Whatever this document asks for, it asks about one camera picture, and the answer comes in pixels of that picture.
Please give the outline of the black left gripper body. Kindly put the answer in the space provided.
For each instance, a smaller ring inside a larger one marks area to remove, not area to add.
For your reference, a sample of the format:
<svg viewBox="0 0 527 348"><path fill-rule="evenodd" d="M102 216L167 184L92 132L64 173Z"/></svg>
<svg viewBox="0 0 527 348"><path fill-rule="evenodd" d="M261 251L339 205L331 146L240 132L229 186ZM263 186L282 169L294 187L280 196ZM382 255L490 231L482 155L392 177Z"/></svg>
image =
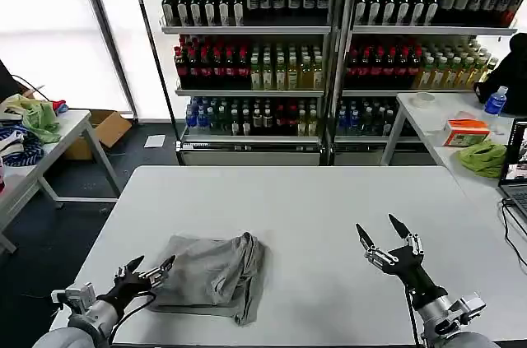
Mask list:
<svg viewBox="0 0 527 348"><path fill-rule="evenodd" d="M110 304L118 316L124 315L124 310L139 293L149 291L152 283L139 275L126 275L114 279L114 287L97 299Z"/></svg>

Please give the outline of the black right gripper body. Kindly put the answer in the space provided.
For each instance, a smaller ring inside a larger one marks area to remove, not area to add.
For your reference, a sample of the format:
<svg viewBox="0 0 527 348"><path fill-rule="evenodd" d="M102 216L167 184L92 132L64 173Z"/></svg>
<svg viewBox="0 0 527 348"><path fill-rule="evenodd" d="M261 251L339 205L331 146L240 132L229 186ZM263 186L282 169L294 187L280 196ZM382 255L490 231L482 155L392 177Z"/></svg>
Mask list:
<svg viewBox="0 0 527 348"><path fill-rule="evenodd" d="M423 255L414 255L409 246L388 251L397 258L394 265L385 267L385 273L397 276L405 287L411 291L411 304L414 308L423 308L440 297L447 296L447 291L436 285L422 267Z"/></svg>

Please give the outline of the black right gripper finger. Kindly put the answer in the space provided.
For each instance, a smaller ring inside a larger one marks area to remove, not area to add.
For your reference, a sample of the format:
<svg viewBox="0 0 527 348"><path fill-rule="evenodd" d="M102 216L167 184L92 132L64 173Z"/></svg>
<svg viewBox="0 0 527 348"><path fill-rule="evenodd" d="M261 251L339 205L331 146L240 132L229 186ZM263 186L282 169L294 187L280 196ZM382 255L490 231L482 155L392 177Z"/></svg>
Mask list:
<svg viewBox="0 0 527 348"><path fill-rule="evenodd" d="M389 220L399 237L412 249L413 255L423 255L424 250L421 237L418 234L411 233L408 227L394 215L389 214Z"/></svg>
<svg viewBox="0 0 527 348"><path fill-rule="evenodd" d="M372 265L376 266L382 271L385 271L388 267L394 267L396 265L395 256L383 251L379 247L376 247L370 236L359 224L356 224L356 228L360 243L365 249L365 258Z"/></svg>

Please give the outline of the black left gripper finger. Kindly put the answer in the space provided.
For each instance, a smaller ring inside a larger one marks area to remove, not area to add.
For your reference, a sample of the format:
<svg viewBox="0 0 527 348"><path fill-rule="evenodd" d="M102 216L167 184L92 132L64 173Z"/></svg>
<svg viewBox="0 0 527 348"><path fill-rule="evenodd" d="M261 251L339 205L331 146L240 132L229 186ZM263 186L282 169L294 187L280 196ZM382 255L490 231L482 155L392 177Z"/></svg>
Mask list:
<svg viewBox="0 0 527 348"><path fill-rule="evenodd" d="M116 272L116 280L117 281L123 281L124 279L133 276L134 272L137 270L139 265L142 263L144 259L144 256L139 256L137 258L132 259L124 266L119 267L118 271Z"/></svg>
<svg viewBox="0 0 527 348"><path fill-rule="evenodd" d="M144 282L149 290L155 289L168 277L169 271L173 267L175 259L176 256L171 255L164 262L162 262L160 266L154 267L150 271L139 273L139 280Z"/></svg>

